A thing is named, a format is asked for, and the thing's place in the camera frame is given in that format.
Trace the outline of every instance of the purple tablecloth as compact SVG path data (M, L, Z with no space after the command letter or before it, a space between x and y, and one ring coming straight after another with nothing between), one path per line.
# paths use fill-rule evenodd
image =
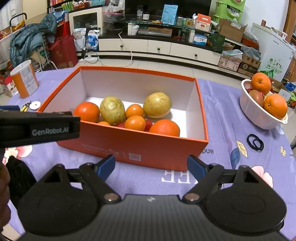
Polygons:
M41 101L72 72L73 69L54 70L37 73L39 89L26 99L15 95L10 105L22 106L29 100ZM296 163L290 144L280 126L271 131L262 130L251 123L239 106L240 90L226 85L199 79L202 99L207 119L209 144L200 159L206 163L216 162L227 169L239 165L262 166L261 176L273 183L274 190L287 205L285 225L281 232L289 239L296 236ZM249 134L255 134L264 142L264 150L252 150L246 141ZM246 156L237 150L243 144ZM27 157L18 158L29 166L39 180L57 163L66 168L77 168L85 162L98 162L100 158L59 147L56 143L34 145ZM184 195L194 184L195 178L189 172L153 169L125 163L116 163L115 170L107 179L122 197L125 194L179 194ZM10 203L12 218L10 225L20 234L24 229L18 219L16 209Z

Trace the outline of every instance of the curtain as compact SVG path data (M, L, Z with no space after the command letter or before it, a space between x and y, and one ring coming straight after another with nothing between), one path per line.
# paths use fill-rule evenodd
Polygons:
M0 10L0 30L9 26L9 20L22 12L22 0L10 0ZM12 25L16 26L22 20L22 16L19 16L12 20Z

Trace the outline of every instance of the white refrigerator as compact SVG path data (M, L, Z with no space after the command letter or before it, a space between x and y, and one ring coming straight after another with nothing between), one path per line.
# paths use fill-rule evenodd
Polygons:
M259 39L261 65L258 71L274 70L274 79L282 81L295 49L274 30L253 23L253 34Z

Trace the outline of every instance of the yellow leaf print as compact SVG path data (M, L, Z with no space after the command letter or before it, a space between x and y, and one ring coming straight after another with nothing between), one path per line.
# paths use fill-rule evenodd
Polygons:
M286 151L284 150L284 148L281 146L281 153L283 154L283 156L286 155Z
M242 144L241 142L237 141L237 146L239 148L239 151L246 157L248 158L248 153L247 153L247 150L244 146L244 144Z

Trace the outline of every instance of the black hair tie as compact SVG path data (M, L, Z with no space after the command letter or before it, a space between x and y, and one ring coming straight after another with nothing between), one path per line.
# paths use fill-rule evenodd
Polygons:
M254 140L253 140L253 145L251 144L251 142L250 142L250 137L253 137L253 138L255 138ZM258 141L259 143L260 143L260 146L257 146L256 145L256 141ZM247 143L248 143L248 145L253 149L253 150L255 150L255 151L258 151L258 152L261 152L261 151L263 151L263 149L264 149L264 143L263 143L263 141L262 140L260 140L260 138L258 137L258 136L256 136L256 135L254 135L254 134L250 134L250 135L248 135L248 137L247 137Z

